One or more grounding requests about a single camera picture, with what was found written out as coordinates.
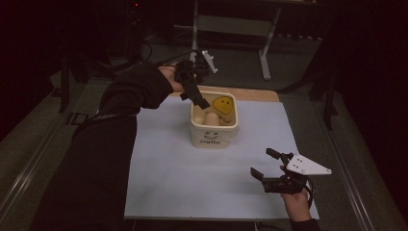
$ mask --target cable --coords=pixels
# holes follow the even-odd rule
[[[172,61],[172,60],[175,60],[175,59],[177,59],[177,58],[179,58],[179,57],[181,57],[181,56],[184,56],[184,55],[187,55],[187,54],[190,54],[191,52],[195,52],[195,53],[197,53],[197,49],[191,49],[191,50],[188,50],[188,51],[185,51],[185,52],[183,52],[183,53],[180,53],[180,54],[178,54],[178,55],[176,55],[176,56],[174,56],[174,57],[171,57],[171,58],[169,58],[169,59],[167,59],[167,60],[164,60],[164,61],[162,61],[162,62],[159,62],[159,64],[166,64],[166,63],[168,63],[168,62],[170,62],[170,61]]]
[[[312,203],[313,203],[313,191],[314,191],[314,186],[313,186],[312,180],[311,180],[309,177],[307,178],[307,182],[309,182],[310,188],[307,187],[307,185],[304,185],[303,188],[305,188],[305,189],[307,190],[307,192],[309,193],[308,204],[309,204],[309,209],[310,209],[310,207],[312,207]]]

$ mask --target table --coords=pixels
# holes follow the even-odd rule
[[[266,176],[283,174],[280,161],[265,154],[267,147],[297,152],[276,93],[200,89],[231,92],[237,97],[240,132],[225,149],[195,148],[190,143],[188,126],[191,102],[169,97],[157,111],[140,112],[139,131],[143,136],[135,141],[125,218],[258,221],[287,218],[280,195],[264,193],[261,183],[249,173],[250,167],[255,167]],[[251,126],[254,121],[264,123]],[[311,213],[314,218],[319,217],[315,205]]]
[[[220,32],[229,34],[239,34],[239,35],[249,35],[249,36],[259,36],[265,37],[265,45],[259,50],[259,59],[261,63],[261,69],[263,73],[264,80],[271,80],[271,75],[269,72],[267,53],[270,47],[270,43],[275,34],[278,20],[280,18],[282,9],[288,6],[298,6],[307,8],[333,8],[334,4],[318,3],[315,0],[303,1],[303,0],[262,0],[262,1],[248,1],[249,4],[254,3],[266,3],[271,8],[270,14],[273,15],[271,20],[254,20],[254,19],[244,19],[235,18],[227,16],[214,16],[202,14],[199,11],[199,2],[203,4],[219,4],[222,2],[234,2],[234,1],[204,1],[195,0],[194,1],[194,13],[192,22],[192,46],[191,49],[197,49],[197,37],[198,31],[210,31],[210,32]],[[191,60],[194,60],[195,54],[191,53]]]

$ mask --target white mat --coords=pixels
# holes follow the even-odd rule
[[[279,177],[280,160],[267,147],[297,153],[282,103],[238,101],[240,131],[226,149],[199,149],[190,141],[190,101],[169,97],[142,110],[135,142],[126,218],[287,218],[279,193],[264,193],[250,167]],[[313,218],[319,218],[315,204]]]

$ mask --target wire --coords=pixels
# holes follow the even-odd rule
[[[152,48],[152,46],[151,46],[149,43],[147,43],[146,41],[144,41],[143,44],[146,45],[146,46],[149,48],[149,51],[150,51],[150,53],[149,53],[149,55],[147,56],[146,59],[140,54],[140,59],[141,59],[144,63],[146,63],[147,61],[149,61],[150,57],[151,57],[152,54],[153,54],[153,48]]]

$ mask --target hand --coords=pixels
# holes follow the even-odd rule
[[[305,221],[312,218],[309,211],[308,192],[303,189],[296,194],[281,194],[286,212],[292,221]]]
[[[184,91],[183,86],[180,83],[174,81],[176,65],[177,63],[173,63],[170,65],[162,65],[159,66],[159,70],[163,73],[163,75],[165,75],[167,80],[170,82],[174,92],[183,92]]]

